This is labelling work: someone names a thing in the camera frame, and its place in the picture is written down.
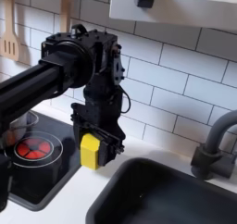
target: wooden spatula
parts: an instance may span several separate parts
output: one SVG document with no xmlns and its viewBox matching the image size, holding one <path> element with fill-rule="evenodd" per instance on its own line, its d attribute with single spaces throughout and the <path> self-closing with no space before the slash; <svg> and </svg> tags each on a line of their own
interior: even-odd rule
<svg viewBox="0 0 237 224">
<path fill-rule="evenodd" d="M 70 31 L 70 5 L 71 0 L 61 0 L 61 32 Z"/>
<path fill-rule="evenodd" d="M 15 61 L 19 61 L 20 41 L 15 33 L 15 0 L 4 0 L 6 31 L 1 40 L 1 54 Z"/>
</svg>

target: tile backsplash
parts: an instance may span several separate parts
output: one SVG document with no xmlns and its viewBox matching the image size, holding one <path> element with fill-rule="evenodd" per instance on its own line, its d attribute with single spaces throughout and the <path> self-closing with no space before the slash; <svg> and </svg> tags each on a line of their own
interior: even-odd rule
<svg viewBox="0 0 237 224">
<path fill-rule="evenodd" d="M 18 63 L 0 56 L 0 81 L 37 64 L 41 42 L 59 31 L 59 12 L 60 0 L 16 0 L 22 54 Z M 215 121 L 237 109 L 237 33 L 110 19 L 108 14 L 109 0 L 73 0 L 71 23 L 118 36 L 127 78 L 122 86 L 132 100 L 119 124 L 128 135 L 191 156 Z M 0 0 L 0 34 L 4 31 Z M 69 89 L 44 104 L 71 114 L 72 103 L 83 103 L 82 90 Z M 236 140 L 237 126 L 225 134 L 221 149 L 232 153 Z"/>
</svg>

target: induction cooktop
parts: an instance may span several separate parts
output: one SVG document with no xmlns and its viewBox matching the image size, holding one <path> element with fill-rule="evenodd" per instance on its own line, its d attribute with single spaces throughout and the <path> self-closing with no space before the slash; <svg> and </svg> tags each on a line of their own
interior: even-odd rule
<svg viewBox="0 0 237 224">
<path fill-rule="evenodd" d="M 39 211 L 50 203 L 81 165 L 73 127 L 35 114 L 39 117 L 38 124 L 28 128 L 24 137 L 4 153 L 14 163 L 9 200 Z"/>
</svg>

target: glowing burner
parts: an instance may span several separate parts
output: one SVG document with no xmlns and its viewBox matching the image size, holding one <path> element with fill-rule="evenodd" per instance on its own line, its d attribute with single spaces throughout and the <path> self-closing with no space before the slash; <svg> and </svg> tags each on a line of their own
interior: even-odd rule
<svg viewBox="0 0 237 224">
<path fill-rule="evenodd" d="M 16 146 L 18 156 L 29 160 L 46 158 L 51 154 L 52 150 L 52 144 L 42 138 L 26 138 Z"/>
</svg>

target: wall cabinet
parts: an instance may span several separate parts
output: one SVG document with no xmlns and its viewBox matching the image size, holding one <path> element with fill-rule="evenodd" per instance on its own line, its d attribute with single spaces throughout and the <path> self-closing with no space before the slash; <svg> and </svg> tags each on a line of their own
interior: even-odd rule
<svg viewBox="0 0 237 224">
<path fill-rule="evenodd" d="M 110 17 L 236 31 L 237 0 L 154 0 L 151 8 L 111 0 Z"/>
</svg>

